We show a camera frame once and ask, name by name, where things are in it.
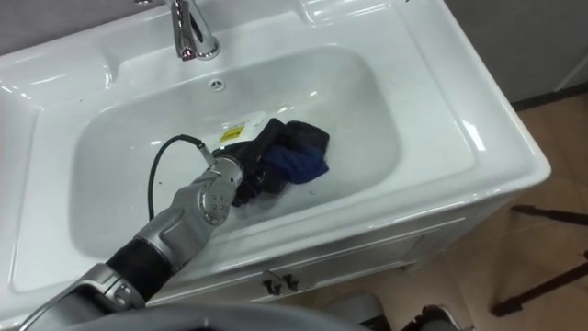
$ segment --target floor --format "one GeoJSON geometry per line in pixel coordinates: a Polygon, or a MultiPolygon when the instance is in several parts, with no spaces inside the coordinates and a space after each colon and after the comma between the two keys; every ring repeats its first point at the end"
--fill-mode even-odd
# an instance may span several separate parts
{"type": "MultiPolygon", "coordinates": [[[[515,203],[588,212],[588,95],[519,113],[552,166],[551,177],[515,203]]],[[[588,227],[497,211],[427,266],[392,270],[281,300],[320,308],[352,291],[380,295],[393,330],[431,303],[450,308],[462,326],[480,331],[581,330],[588,325],[588,277],[503,318],[489,314],[495,300],[582,264],[588,227]]]]}

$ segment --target chrome faucet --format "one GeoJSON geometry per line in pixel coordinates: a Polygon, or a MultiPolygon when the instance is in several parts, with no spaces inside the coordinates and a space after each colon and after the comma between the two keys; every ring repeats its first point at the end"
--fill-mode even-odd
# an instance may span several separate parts
{"type": "MultiPolygon", "coordinates": [[[[144,5],[151,0],[133,0],[144,5]]],[[[172,11],[175,51],[182,61],[212,60],[221,50],[195,0],[166,0],[172,11]]]]}

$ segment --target drain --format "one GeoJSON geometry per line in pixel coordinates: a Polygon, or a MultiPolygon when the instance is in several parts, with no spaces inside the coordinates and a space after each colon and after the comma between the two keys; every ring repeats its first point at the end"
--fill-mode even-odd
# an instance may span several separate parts
{"type": "Polygon", "coordinates": [[[220,79],[211,80],[209,86],[214,92],[220,92],[224,89],[224,83],[220,79]]]}

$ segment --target yellow label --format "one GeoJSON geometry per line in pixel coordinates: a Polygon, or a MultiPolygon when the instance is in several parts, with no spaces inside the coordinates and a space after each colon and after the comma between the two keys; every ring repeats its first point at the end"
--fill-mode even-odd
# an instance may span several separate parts
{"type": "Polygon", "coordinates": [[[224,142],[231,140],[231,139],[239,138],[239,136],[241,135],[241,132],[243,132],[244,128],[245,128],[244,125],[240,125],[238,127],[228,129],[222,135],[222,137],[220,137],[220,143],[224,143],[224,142]]]}

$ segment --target sink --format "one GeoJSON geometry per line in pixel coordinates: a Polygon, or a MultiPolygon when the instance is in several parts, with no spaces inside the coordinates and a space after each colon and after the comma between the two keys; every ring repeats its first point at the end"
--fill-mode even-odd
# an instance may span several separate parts
{"type": "MultiPolygon", "coordinates": [[[[329,132],[331,169],[307,185],[288,186],[276,199],[260,197],[234,209],[218,233],[356,194],[382,182],[401,158],[400,137],[372,71],[346,49],[323,47],[205,75],[109,108],[85,125],[73,157],[69,219],[75,246],[106,259],[145,225],[146,179],[162,142],[186,133],[215,143],[228,120],[259,110],[329,132]],[[216,91],[213,81],[224,88],[216,91]]],[[[155,180],[155,210],[168,207],[175,192],[205,169],[192,145],[170,147],[155,180]]]]}
{"type": "MultiPolygon", "coordinates": [[[[223,0],[201,10],[221,46],[212,61],[176,58],[165,7],[2,56],[0,329],[147,223],[149,169],[166,139],[214,144],[249,113],[329,132],[331,169],[232,209],[160,298],[549,173],[443,2],[223,0]]],[[[155,209],[204,167],[192,146],[170,147],[155,209]]]]}

